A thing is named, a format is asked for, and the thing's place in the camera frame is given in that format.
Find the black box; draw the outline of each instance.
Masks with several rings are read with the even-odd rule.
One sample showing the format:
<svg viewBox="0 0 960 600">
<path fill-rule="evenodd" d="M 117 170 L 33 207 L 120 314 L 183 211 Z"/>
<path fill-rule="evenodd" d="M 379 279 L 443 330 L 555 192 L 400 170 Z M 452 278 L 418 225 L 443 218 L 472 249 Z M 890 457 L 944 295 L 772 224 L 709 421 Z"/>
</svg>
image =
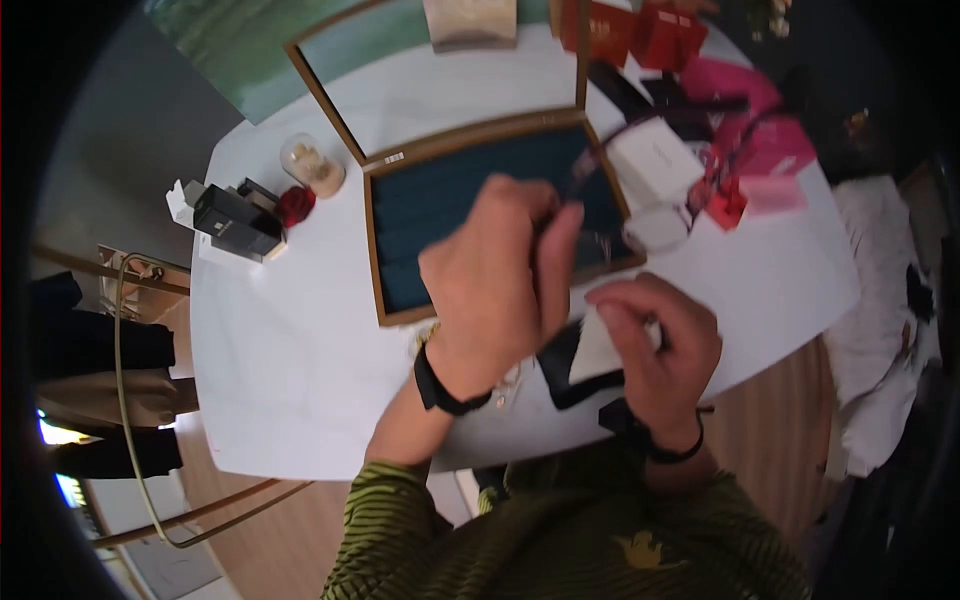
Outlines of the black box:
<svg viewBox="0 0 960 600">
<path fill-rule="evenodd" d="M 193 227 L 242 252 L 267 256 L 283 244 L 283 224 L 263 208 L 210 185 L 197 200 Z"/>
</svg>

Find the green painting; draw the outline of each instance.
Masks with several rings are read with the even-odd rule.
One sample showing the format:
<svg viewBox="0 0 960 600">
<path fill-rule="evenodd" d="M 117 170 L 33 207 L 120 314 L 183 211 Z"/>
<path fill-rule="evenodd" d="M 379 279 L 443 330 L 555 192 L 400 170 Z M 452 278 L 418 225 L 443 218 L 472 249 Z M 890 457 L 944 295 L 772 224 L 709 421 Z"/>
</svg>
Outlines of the green painting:
<svg viewBox="0 0 960 600">
<path fill-rule="evenodd" d="M 283 44 L 360 0 L 149 0 L 156 26 L 252 123 L 307 93 Z M 517 22 L 548 20 L 547 0 L 517 0 Z M 305 41 L 327 84 L 369 62 L 429 43 L 421 0 L 388 0 Z"/>
</svg>

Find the black wristband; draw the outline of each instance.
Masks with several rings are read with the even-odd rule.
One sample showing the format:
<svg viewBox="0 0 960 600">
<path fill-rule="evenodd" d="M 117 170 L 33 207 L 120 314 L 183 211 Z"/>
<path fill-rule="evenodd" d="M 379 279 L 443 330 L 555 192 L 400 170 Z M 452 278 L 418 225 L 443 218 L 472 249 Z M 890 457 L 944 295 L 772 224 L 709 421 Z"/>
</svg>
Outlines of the black wristband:
<svg viewBox="0 0 960 600">
<path fill-rule="evenodd" d="M 658 465 L 677 465 L 693 458 L 704 445 L 704 422 L 700 420 L 700 411 L 696 412 L 700 425 L 700 437 L 688 451 L 679 453 L 665 450 L 654 444 L 650 428 L 640 422 L 627 406 L 626 398 L 618 398 L 600 409 L 598 423 L 604 429 L 612 431 L 617 438 L 626 441 L 637 451 Z"/>
<path fill-rule="evenodd" d="M 700 451 L 700 447 L 704 445 L 704 422 L 700 420 L 700 411 L 694 411 L 694 414 L 697 416 L 697 424 L 700 425 L 700 437 L 697 438 L 697 443 L 693 445 L 687 452 L 679 453 L 672 450 L 664 450 L 658 445 L 654 444 L 653 435 L 650 433 L 650 429 L 644 426 L 647 432 L 647 458 L 658 465 L 677 465 L 684 461 L 688 461 L 693 458 L 693 455 Z"/>
<path fill-rule="evenodd" d="M 462 417 L 466 413 L 480 408 L 490 401 L 493 393 L 493 390 L 490 390 L 486 394 L 464 401 L 451 396 L 444 384 L 437 378 L 437 375 L 433 373 L 433 367 L 430 366 L 430 361 L 426 358 L 426 344 L 420 348 L 417 359 L 414 361 L 414 380 L 417 382 L 417 389 L 420 391 L 423 408 L 430 410 L 436 406 L 454 417 Z"/>
</svg>

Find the wooden floor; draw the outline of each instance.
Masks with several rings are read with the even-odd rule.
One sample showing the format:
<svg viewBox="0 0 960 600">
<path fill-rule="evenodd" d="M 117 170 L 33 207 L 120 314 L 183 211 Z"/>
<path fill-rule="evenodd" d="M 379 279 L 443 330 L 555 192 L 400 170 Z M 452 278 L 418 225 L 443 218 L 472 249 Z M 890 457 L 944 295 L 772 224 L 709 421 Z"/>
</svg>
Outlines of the wooden floor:
<svg viewBox="0 0 960 600">
<path fill-rule="evenodd" d="M 737 474 L 754 502 L 794 542 L 833 492 L 817 469 L 825 456 L 831 401 L 825 351 L 817 340 L 716 398 L 715 413 L 704 419 L 721 465 Z M 180 474 L 192 506 L 260 481 L 213 466 L 199 413 L 178 418 L 177 434 Z M 293 485 L 283 482 L 201 525 L 209 529 Z M 315 483 L 214 538 L 211 546 L 240 594 L 247 600 L 316 598 L 343 535 L 347 491 L 347 482 Z"/>
</svg>

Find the teal velvet lining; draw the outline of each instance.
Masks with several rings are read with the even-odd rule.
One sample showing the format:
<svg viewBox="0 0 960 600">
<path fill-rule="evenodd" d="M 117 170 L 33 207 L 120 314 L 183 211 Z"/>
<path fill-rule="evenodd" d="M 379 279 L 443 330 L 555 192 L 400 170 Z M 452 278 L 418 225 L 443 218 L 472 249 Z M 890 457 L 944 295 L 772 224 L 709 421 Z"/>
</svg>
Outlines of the teal velvet lining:
<svg viewBox="0 0 960 600">
<path fill-rule="evenodd" d="M 471 146 L 373 179 L 373 227 L 386 312 L 430 303 L 417 255 L 466 220 L 490 173 L 545 179 L 563 194 L 570 166 L 588 144 L 587 132 L 577 125 Z M 620 230 L 623 218 L 601 170 L 589 178 L 579 196 L 585 207 L 584 230 Z M 597 248 L 590 243 L 580 246 L 577 269 L 602 263 Z M 614 244 L 613 259 L 629 254 L 622 244 Z"/>
</svg>

